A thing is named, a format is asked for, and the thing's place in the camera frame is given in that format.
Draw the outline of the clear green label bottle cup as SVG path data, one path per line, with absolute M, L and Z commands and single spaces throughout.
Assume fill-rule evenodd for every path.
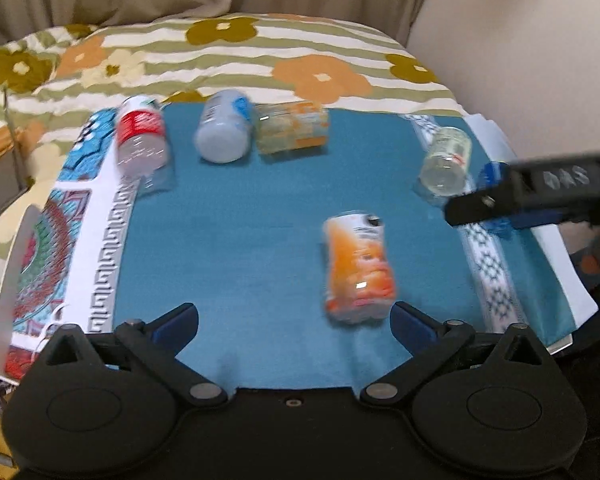
M 434 206 L 443 206 L 464 192 L 472 143 L 459 128 L 442 127 L 431 137 L 422 160 L 415 192 Z

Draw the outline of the red label water bottle cup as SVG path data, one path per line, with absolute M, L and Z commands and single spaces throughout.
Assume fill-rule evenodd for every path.
M 121 179 L 140 194 L 168 186 L 171 153 L 161 107 L 151 96 L 125 99 L 114 115 L 116 161 Z

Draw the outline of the blue plastic bottle cup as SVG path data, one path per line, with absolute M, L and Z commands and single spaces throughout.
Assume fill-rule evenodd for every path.
M 506 177 L 507 170 L 508 166 L 505 162 L 487 162 L 479 172 L 477 190 L 489 190 L 490 194 L 495 194 L 495 198 L 498 198 L 500 192 L 498 189 Z M 480 226 L 492 236 L 502 240 L 509 240 L 514 230 L 507 217 L 482 220 Z

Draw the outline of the clear orange label bottle cup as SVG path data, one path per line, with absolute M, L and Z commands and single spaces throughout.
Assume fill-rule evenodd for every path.
M 262 155 L 322 148 L 328 141 L 329 114 L 317 102 L 259 104 L 254 108 L 256 145 Z

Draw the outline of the orange cartoon bottle cup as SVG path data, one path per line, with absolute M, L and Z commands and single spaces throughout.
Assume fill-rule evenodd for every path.
M 323 234 L 326 314 L 347 324 L 386 318 L 398 288 L 387 259 L 385 223 L 376 214 L 351 212 L 327 219 Z

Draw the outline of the white blue label bottle cup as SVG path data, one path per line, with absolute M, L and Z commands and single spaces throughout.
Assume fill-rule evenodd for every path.
M 236 162 L 248 153 L 253 129 L 252 104 L 233 89 L 215 92 L 204 103 L 194 144 L 212 164 Z

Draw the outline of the floral striped bed quilt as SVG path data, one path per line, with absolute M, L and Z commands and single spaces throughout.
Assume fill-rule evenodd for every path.
M 35 32 L 0 46 L 0 155 L 19 145 L 33 179 L 0 217 L 0 281 L 24 208 L 45 202 L 88 116 L 136 94 L 161 103 L 204 102 L 222 89 L 257 103 L 464 113 L 396 40 L 333 18 L 230 14 Z

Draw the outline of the teal patterned table cloth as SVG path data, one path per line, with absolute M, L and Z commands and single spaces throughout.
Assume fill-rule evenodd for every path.
M 201 111 L 164 109 L 168 182 L 143 196 L 119 179 L 114 112 L 87 119 L 46 205 L 19 231 L 19 289 L 0 297 L 5 382 L 22 378 L 61 324 L 107 333 L 190 301 L 200 329 L 180 358 L 224 387 L 361 387 L 406 352 L 385 322 L 352 327 L 325 312 L 324 222 L 351 212 L 382 221 L 399 298 L 437 320 L 486 332 L 525 322 L 556 349 L 596 312 L 554 226 L 454 229 L 415 193 L 442 127 L 470 137 L 469 184 L 487 162 L 511 160 L 493 122 L 332 110 L 321 150 L 212 165 L 193 146 Z

